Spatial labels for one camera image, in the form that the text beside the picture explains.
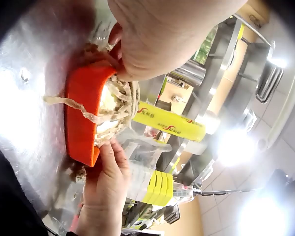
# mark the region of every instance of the finger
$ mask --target finger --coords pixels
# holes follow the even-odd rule
[[[121,36],[122,36],[122,27],[119,23],[116,23],[111,29],[111,32],[109,34],[108,43],[111,45],[114,45],[115,43],[121,40]]]
[[[115,160],[115,154],[110,142],[104,143],[102,146],[100,146],[99,154],[101,156],[102,167],[104,171],[118,168]]]
[[[119,168],[124,168],[124,169],[129,168],[128,159],[122,146],[114,138],[112,138],[112,140],[110,141],[110,144],[114,151],[115,160]]]
[[[113,47],[113,49],[109,52],[109,55],[111,55],[117,61],[119,61],[121,59],[121,41],[116,43],[116,45]]]

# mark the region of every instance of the stainless steel surface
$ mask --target stainless steel surface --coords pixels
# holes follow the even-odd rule
[[[198,98],[191,97],[183,115],[189,119],[195,119],[197,115],[203,116],[214,96],[210,93],[212,89],[216,90],[220,84],[225,70],[229,66],[233,51],[238,39],[241,27],[241,21],[236,20],[233,25],[228,26],[220,23],[212,44],[210,53],[219,56],[209,56],[206,60],[206,76],[199,87],[195,87],[194,94]]]
[[[266,62],[260,78],[259,88],[256,96],[259,102],[267,103],[269,98],[273,95],[282,77],[282,68],[270,62]]]
[[[180,79],[192,86],[199,86],[205,75],[206,69],[193,60],[188,60],[182,67],[170,72],[170,77]]]
[[[51,210],[58,229],[69,228],[83,185],[71,184],[66,171],[63,106],[47,106],[42,96],[64,90],[88,39],[107,38],[115,20],[98,19],[107,9],[105,1],[39,1],[0,44],[0,149],[36,211]]]
[[[238,76],[218,114],[221,121],[220,126],[210,136],[208,147],[204,153],[200,156],[193,155],[178,175],[178,179],[184,184],[201,181],[205,173],[204,170],[209,168],[211,161],[217,158],[220,139],[225,132],[236,127],[245,129],[251,127],[251,120],[247,119],[247,115],[251,109],[252,101],[256,97],[256,91],[261,80],[261,74],[267,63],[267,58],[271,58],[272,52],[273,48],[268,44],[248,45]]]
[[[224,105],[235,123],[243,122],[251,108],[267,58],[272,53],[273,49],[263,43],[254,43],[247,47],[243,63]]]
[[[234,20],[230,26],[225,23],[218,25],[210,51],[215,56],[209,56],[207,58],[205,64],[206,76],[202,84],[194,88],[192,96],[189,98],[182,113],[183,116],[195,120],[198,115],[203,116],[205,114],[213,98],[210,90],[217,89],[227,66],[230,64],[240,27],[240,20]],[[170,171],[188,142],[189,140],[187,139],[171,135],[168,143],[172,146],[172,151],[161,154],[158,163],[160,170],[165,172]]]
[[[265,42],[266,44],[268,44],[269,46],[273,46],[272,43],[270,43],[269,40],[267,40],[260,32],[259,30],[257,30],[254,26],[252,26],[250,23],[248,23],[245,19],[243,19],[243,17],[241,17],[240,15],[238,14],[234,14],[233,15],[234,17],[236,17],[237,19],[241,20],[249,29],[251,29],[256,35],[259,36],[259,38]]]

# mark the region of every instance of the black sleeve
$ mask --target black sleeve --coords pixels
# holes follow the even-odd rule
[[[26,198],[9,161],[1,151],[0,232],[3,235],[48,235],[42,220]]]

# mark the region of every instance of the plastic bag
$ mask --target plastic bag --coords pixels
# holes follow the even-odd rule
[[[160,154],[171,151],[171,146],[151,137],[138,135],[131,128],[126,128],[119,133],[116,139],[122,145],[129,160],[131,183],[127,197],[141,201],[146,194]]]

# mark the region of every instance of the stainless steel counter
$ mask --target stainless steel counter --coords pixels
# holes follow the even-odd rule
[[[66,171],[63,106],[47,106],[42,96],[64,90],[75,51],[107,38],[114,23],[106,1],[45,0],[0,44],[0,149],[37,212],[51,210],[66,229],[83,185],[71,184]]]

